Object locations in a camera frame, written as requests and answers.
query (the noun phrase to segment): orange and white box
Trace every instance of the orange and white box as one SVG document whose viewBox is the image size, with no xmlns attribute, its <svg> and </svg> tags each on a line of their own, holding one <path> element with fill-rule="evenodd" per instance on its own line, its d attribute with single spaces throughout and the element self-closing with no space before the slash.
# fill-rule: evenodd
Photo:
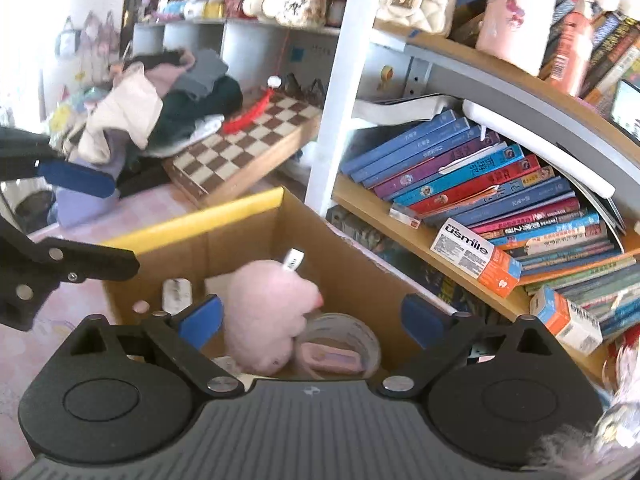
<svg viewBox="0 0 640 480">
<path fill-rule="evenodd" d="M 602 343 L 598 320 L 546 285 L 531 299 L 530 312 L 559 342 L 581 354 L 589 355 Z"/>
<path fill-rule="evenodd" d="M 438 232 L 431 250 L 501 298 L 506 298 L 520 281 L 519 261 L 451 218 Z"/>
</svg>

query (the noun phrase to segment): white quilted handbag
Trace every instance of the white quilted handbag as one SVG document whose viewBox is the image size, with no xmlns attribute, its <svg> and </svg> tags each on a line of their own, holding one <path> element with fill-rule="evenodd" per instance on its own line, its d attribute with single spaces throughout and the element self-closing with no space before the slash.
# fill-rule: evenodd
<svg viewBox="0 0 640 480">
<path fill-rule="evenodd" d="M 456 0 L 380 0 L 376 17 L 385 22 L 448 36 Z"/>
</svg>

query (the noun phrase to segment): plush toy tag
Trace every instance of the plush toy tag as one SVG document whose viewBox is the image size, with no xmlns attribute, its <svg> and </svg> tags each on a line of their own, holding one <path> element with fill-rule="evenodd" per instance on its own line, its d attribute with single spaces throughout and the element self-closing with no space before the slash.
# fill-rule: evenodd
<svg viewBox="0 0 640 480">
<path fill-rule="evenodd" d="M 304 259 L 304 257 L 305 257 L 305 253 L 297 249 L 292 249 L 287 253 L 287 256 L 284 258 L 284 263 L 282 264 L 282 267 L 284 269 L 296 270 L 302 263 L 302 260 Z"/>
</svg>

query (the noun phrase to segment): blue sticker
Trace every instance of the blue sticker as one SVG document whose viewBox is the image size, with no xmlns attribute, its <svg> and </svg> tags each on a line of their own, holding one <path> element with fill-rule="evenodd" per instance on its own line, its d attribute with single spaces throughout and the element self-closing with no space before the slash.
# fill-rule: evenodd
<svg viewBox="0 0 640 480">
<path fill-rule="evenodd" d="M 303 57 L 305 57 L 305 49 L 299 47 L 293 47 L 291 49 L 291 62 L 299 63 L 302 61 Z"/>
</svg>

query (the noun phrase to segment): red book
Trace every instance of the red book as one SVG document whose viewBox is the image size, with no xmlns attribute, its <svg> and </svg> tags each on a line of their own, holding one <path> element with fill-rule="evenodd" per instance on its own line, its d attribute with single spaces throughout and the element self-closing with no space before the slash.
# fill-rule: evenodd
<svg viewBox="0 0 640 480">
<path fill-rule="evenodd" d="M 514 162 L 500 170 L 491 171 L 484 175 L 467 180 L 456 187 L 447 189 L 442 193 L 430 196 L 413 204 L 410 208 L 418 215 L 426 215 L 435 209 L 440 209 L 446 204 L 460 202 L 470 196 L 476 195 L 491 186 L 500 186 L 526 174 L 533 173 L 540 169 L 538 158 L 531 154 L 522 160 Z"/>
<path fill-rule="evenodd" d="M 578 209 L 580 209 L 580 201 L 577 198 L 568 198 L 555 204 L 541 206 L 524 213 L 516 213 L 515 215 L 508 216 L 502 220 L 482 224 L 472 228 L 471 230 L 476 234 L 481 235 L 490 231 L 497 231 L 498 229 L 507 229 L 509 227 L 516 227 L 518 225 L 536 222 L 543 218 L 548 218 L 549 216 L 571 213 L 573 211 L 578 211 Z"/>
</svg>

